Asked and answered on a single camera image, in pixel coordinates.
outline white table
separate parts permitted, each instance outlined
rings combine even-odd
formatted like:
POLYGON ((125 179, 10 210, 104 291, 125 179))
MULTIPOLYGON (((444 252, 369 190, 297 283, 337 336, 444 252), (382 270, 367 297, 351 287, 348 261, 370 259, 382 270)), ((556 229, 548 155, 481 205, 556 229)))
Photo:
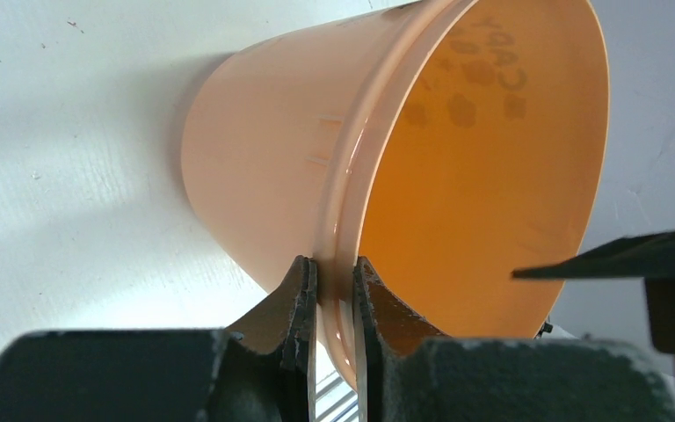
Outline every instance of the white table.
MULTIPOLYGON (((225 325, 260 300, 186 202, 187 108, 231 52, 399 3, 0 1, 0 349, 46 328, 225 325)), ((613 112, 587 248, 675 227, 675 3, 596 3, 613 112)), ((643 346, 644 318, 629 282, 571 283, 554 312, 643 346)))

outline bucket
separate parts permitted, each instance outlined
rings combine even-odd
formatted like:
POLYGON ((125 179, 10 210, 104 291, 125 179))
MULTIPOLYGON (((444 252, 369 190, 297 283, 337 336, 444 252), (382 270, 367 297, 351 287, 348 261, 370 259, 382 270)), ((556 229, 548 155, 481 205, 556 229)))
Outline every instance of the bucket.
POLYGON ((606 51, 586 0, 425 0, 229 58, 185 124, 195 213, 268 292, 320 273, 320 340, 355 386, 352 268, 455 337, 532 338, 599 182, 606 51))

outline plastic bucket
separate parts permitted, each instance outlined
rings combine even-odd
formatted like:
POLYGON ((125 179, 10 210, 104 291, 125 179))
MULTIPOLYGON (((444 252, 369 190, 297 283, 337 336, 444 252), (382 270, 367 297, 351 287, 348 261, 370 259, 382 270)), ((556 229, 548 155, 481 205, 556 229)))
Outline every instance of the plastic bucket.
POLYGON ((450 335, 535 335, 562 283, 509 273, 577 252, 607 109, 585 0, 426 0, 228 59, 185 125, 185 189, 267 291, 318 260, 321 341, 355 385, 359 253, 450 335))

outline white surface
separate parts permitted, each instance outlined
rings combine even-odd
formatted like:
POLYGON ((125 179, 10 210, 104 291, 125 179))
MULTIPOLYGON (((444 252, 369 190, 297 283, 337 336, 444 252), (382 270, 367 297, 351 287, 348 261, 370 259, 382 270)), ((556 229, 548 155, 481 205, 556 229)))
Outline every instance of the white surface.
MULTIPOLYGON (((192 95, 230 52, 399 3, 0 1, 0 349, 41 328, 224 325, 262 298, 185 201, 192 95)), ((586 247, 675 227, 675 4, 595 3, 613 112, 586 247)), ((571 283, 554 313, 647 345, 644 319, 629 282, 571 283)))

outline orange plastic cup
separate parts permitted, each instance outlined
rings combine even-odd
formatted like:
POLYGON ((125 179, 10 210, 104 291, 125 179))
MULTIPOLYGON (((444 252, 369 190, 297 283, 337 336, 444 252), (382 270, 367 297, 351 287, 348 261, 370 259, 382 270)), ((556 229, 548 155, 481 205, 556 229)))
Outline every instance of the orange plastic cup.
POLYGON ((192 207, 273 291, 318 261, 320 339, 355 386, 352 268, 457 337, 532 337, 562 283, 512 268, 577 252, 606 144, 586 0, 425 0, 228 59, 188 116, 192 207))

